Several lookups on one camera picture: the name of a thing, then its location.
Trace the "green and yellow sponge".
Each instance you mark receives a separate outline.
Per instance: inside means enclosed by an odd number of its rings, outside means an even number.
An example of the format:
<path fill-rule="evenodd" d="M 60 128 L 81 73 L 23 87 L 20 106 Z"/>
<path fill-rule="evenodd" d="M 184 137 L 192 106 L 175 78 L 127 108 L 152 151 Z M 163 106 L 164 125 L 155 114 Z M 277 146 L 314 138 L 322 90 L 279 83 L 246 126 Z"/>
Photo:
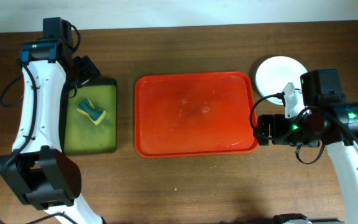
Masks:
<path fill-rule="evenodd" d="M 76 106 L 76 110 L 79 113 L 87 116 L 89 120 L 95 125 L 101 123 L 107 115 L 105 110 L 96 108 L 88 98 L 81 100 Z"/>

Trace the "white plate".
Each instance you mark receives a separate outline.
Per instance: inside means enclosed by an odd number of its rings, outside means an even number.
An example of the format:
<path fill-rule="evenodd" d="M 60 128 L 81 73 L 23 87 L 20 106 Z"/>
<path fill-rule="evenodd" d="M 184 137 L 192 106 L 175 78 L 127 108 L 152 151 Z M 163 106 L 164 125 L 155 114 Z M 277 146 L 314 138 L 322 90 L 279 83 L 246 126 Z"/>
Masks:
<path fill-rule="evenodd" d="M 262 97 L 281 93 L 288 83 L 301 89 L 300 77 L 306 67 L 294 58 L 274 56 L 264 60 L 255 73 L 255 85 Z"/>

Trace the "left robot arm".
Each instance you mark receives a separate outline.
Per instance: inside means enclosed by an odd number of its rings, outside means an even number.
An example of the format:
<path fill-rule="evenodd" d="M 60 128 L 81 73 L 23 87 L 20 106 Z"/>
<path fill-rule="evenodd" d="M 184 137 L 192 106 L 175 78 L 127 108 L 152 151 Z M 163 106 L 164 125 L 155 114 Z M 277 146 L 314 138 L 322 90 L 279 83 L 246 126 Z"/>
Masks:
<path fill-rule="evenodd" d="M 59 18 L 43 20 L 43 36 L 25 43 L 19 63 L 24 81 L 22 114 L 10 154 L 0 156 L 0 177 L 21 204 L 61 223 L 103 223 L 81 194 L 81 173 L 63 153 L 70 91 L 100 76 L 87 57 L 77 57 L 78 29 Z"/>

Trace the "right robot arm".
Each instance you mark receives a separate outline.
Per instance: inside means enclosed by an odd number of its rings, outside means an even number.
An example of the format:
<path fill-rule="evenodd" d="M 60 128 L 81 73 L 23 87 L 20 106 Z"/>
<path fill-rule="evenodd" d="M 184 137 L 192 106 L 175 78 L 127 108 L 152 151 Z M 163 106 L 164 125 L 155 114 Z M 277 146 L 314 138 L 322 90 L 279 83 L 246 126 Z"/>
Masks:
<path fill-rule="evenodd" d="M 327 152 L 336 171 L 348 223 L 358 223 L 358 102 L 343 93 L 336 69 L 313 70 L 273 97 L 282 100 L 284 114 L 255 116 L 250 126 L 261 146 L 270 143 L 295 148 L 319 147 Z"/>

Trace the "black tray with soapy water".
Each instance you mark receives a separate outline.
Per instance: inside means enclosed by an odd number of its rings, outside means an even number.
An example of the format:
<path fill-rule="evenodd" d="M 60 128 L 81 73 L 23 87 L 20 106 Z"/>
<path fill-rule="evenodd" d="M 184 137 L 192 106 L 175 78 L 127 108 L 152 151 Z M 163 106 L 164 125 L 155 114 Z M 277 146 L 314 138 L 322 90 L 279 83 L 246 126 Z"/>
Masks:
<path fill-rule="evenodd" d="M 117 82 L 113 78 L 99 78 L 69 93 L 65 139 L 62 144 L 66 155 L 112 153 L 117 140 Z M 98 125 L 76 110 L 78 103 L 88 98 L 96 108 L 107 112 Z"/>

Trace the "red plastic tray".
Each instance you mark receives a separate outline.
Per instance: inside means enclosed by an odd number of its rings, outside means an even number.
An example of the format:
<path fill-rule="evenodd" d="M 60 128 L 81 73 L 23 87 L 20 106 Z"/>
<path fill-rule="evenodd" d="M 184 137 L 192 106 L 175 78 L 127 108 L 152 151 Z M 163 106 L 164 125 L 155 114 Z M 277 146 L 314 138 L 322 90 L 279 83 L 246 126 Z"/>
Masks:
<path fill-rule="evenodd" d="M 146 75 L 134 87 L 135 149 L 143 157 L 248 153 L 258 142 L 243 72 Z"/>

